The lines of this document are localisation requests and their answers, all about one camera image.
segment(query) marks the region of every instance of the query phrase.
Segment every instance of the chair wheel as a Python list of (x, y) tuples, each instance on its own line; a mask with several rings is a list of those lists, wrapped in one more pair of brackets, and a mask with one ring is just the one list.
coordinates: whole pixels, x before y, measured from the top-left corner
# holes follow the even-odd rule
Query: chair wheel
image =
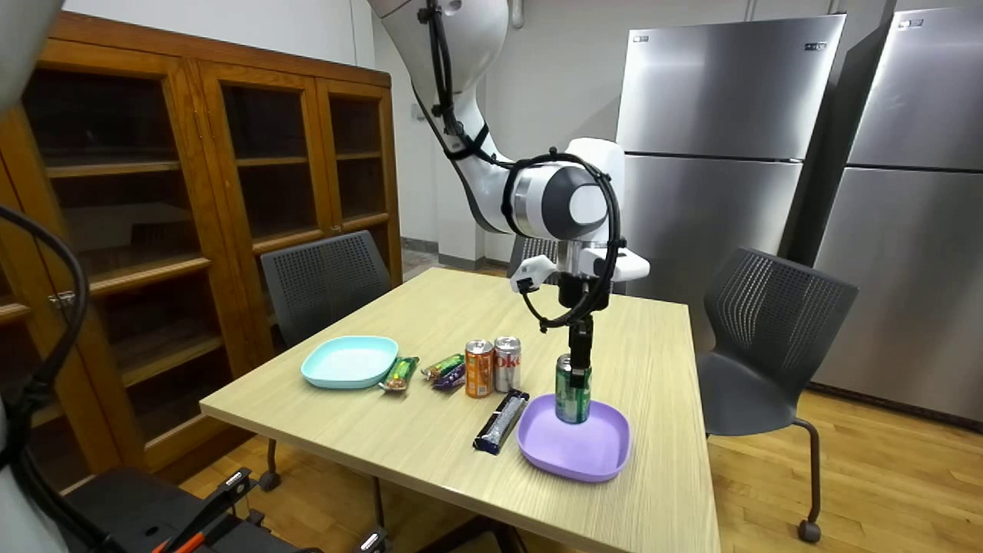
[(274, 490), (280, 486), (280, 473), (264, 473), (264, 477), (257, 477), (257, 487), (260, 490)]
[(824, 532), (819, 532), (817, 521), (810, 521), (810, 518), (803, 518), (803, 521), (799, 521), (799, 542), (805, 542), (805, 543), (819, 543), (819, 537), (824, 537)]
[(361, 553), (387, 553), (391, 542), (385, 528), (376, 528), (364, 543)]

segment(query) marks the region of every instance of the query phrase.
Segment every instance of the light blue plate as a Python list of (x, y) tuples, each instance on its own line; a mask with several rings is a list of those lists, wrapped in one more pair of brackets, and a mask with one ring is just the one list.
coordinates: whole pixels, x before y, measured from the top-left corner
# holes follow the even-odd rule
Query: light blue plate
[(302, 363), (302, 374), (306, 385), (329, 391), (376, 388), (393, 364), (395, 354), (401, 345), (393, 337), (345, 336), (314, 346)]

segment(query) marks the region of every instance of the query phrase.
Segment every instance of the wooden cabinet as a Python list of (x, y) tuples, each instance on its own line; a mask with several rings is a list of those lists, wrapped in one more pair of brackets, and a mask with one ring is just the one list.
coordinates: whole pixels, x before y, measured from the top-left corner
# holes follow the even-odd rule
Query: wooden cabinet
[[(70, 401), (94, 401), (122, 465), (177, 477), (235, 438), (197, 399), (274, 354), (260, 251), (372, 229), (402, 281), (387, 86), (82, 16), (55, 26), (0, 149), (9, 199), (90, 269)], [(23, 254), (44, 296), (68, 290), (51, 259)], [(0, 297), (18, 293), (4, 281)]]

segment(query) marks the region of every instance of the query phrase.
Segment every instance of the black chair back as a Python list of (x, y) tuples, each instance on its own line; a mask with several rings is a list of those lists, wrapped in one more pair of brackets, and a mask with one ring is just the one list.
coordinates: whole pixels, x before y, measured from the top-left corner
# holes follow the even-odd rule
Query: black chair back
[(856, 290), (810, 268), (736, 250), (708, 293), (717, 351), (797, 401), (819, 368)]
[(391, 290), (368, 229), (268, 251), (260, 268), (286, 345), (304, 340)]

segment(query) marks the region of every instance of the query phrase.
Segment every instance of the purple plate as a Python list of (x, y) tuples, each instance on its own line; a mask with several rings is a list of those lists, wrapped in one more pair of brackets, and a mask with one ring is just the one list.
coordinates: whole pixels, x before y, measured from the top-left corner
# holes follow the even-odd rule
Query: purple plate
[(538, 397), (529, 401), (519, 420), (519, 451), (532, 466), (579, 482), (607, 482), (627, 465), (634, 434), (627, 418), (606, 404), (591, 401), (584, 423), (564, 423), (557, 418), (557, 397)]

